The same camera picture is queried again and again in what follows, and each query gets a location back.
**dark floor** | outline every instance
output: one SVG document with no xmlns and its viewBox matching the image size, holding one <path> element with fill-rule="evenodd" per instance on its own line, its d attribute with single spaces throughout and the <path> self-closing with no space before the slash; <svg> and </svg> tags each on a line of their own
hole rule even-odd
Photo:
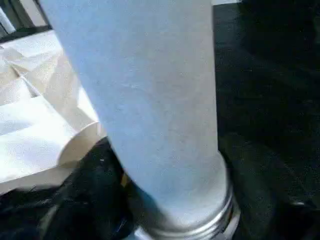
<svg viewBox="0 0 320 240">
<path fill-rule="evenodd" d="M 271 239 L 263 231 L 279 199 L 320 207 L 319 47 L 257 28 L 238 4 L 213 12 L 220 149 L 246 209 L 242 225 L 250 239 Z M 253 221 L 261 226 L 250 230 Z"/>
</svg>

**dark fabric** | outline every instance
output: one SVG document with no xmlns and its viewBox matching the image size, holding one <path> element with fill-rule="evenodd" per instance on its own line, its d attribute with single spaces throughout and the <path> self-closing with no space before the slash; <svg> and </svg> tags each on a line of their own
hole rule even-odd
<svg viewBox="0 0 320 240">
<path fill-rule="evenodd" d="M 0 240 L 118 240 L 133 218 L 123 170 L 106 138 L 59 187 L 16 189 L 0 196 Z"/>
<path fill-rule="evenodd" d="M 320 239 L 304 213 L 320 207 L 318 11 L 314 0 L 213 8 L 219 149 L 242 210 L 235 240 Z"/>
</svg>

